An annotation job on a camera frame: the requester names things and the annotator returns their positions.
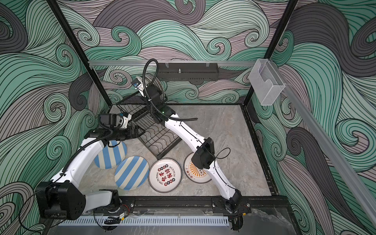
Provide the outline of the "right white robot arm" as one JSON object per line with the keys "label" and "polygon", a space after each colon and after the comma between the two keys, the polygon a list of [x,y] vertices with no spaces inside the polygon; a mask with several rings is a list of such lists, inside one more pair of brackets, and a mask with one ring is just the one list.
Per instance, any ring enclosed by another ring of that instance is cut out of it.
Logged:
{"label": "right white robot arm", "polygon": [[[156,64],[156,74],[147,84],[146,72],[152,62]],[[137,86],[137,89],[145,98],[153,120],[174,132],[190,147],[193,152],[192,163],[198,169],[204,169],[208,173],[223,198],[225,209],[230,213],[239,211],[242,194],[230,183],[220,169],[217,162],[218,157],[215,156],[213,139],[202,137],[186,124],[187,121],[198,120],[197,118],[180,118],[172,108],[165,104],[165,101],[161,99],[164,92],[154,85],[158,71],[158,61],[154,58],[148,60],[142,72],[141,84]]]}

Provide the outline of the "black wire dish rack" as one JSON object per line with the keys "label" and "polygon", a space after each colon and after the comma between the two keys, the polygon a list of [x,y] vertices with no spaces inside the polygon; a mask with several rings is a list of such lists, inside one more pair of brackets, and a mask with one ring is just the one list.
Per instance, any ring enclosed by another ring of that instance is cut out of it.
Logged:
{"label": "black wire dish rack", "polygon": [[139,140],[157,160],[162,159],[181,142],[181,138],[176,134],[153,120],[141,94],[134,92],[113,106],[132,115],[131,122],[141,130]]}

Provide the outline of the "green red rimmed plate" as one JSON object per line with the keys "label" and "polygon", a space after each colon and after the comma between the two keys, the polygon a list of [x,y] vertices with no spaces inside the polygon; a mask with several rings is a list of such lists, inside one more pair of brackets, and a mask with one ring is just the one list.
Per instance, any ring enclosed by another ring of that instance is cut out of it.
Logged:
{"label": "green red rimmed plate", "polygon": [[153,84],[162,92],[161,99],[164,100],[165,99],[165,90],[164,90],[162,82],[158,78],[155,78]]}

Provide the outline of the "orange sunburst plate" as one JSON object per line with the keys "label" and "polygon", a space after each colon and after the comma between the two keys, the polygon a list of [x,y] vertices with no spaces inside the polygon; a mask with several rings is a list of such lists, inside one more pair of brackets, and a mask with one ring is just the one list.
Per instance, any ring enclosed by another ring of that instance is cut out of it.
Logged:
{"label": "orange sunburst plate", "polygon": [[197,168],[193,162],[192,157],[194,153],[190,153],[184,160],[184,172],[186,176],[195,183],[205,184],[211,181],[208,173],[202,169]]}

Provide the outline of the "white plate red characters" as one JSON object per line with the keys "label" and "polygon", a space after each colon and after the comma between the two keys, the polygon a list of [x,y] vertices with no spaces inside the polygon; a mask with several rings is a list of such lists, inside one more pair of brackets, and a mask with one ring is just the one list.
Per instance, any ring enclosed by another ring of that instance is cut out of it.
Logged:
{"label": "white plate red characters", "polygon": [[182,169],[173,159],[166,158],[156,161],[149,172],[150,186],[159,193],[175,190],[182,180]]}

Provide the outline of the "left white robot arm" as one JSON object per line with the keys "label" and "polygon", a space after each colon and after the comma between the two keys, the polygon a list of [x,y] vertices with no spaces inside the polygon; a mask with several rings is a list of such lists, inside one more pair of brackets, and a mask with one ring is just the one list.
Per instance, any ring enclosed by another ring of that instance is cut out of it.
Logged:
{"label": "left white robot arm", "polygon": [[42,218],[76,220],[82,214],[102,207],[110,212],[119,210],[117,190],[99,190],[84,195],[79,185],[91,162],[106,146],[110,146],[111,141],[121,143],[145,133],[144,128],[129,122],[131,118],[131,115],[100,115],[98,128],[85,135],[81,146],[63,169],[36,187],[35,195]]}

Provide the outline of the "cream plate with drawing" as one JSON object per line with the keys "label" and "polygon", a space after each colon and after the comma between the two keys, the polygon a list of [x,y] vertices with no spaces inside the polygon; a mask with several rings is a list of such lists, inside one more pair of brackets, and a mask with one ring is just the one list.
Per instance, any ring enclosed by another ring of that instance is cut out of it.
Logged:
{"label": "cream plate with drawing", "polygon": [[144,84],[143,84],[143,79],[141,77],[139,77],[139,76],[137,76],[136,78],[137,78],[137,80],[139,82],[136,88],[137,88],[137,90],[139,90],[139,92],[141,93],[141,95],[143,97],[145,97],[146,95],[144,94],[145,87],[144,87]]}

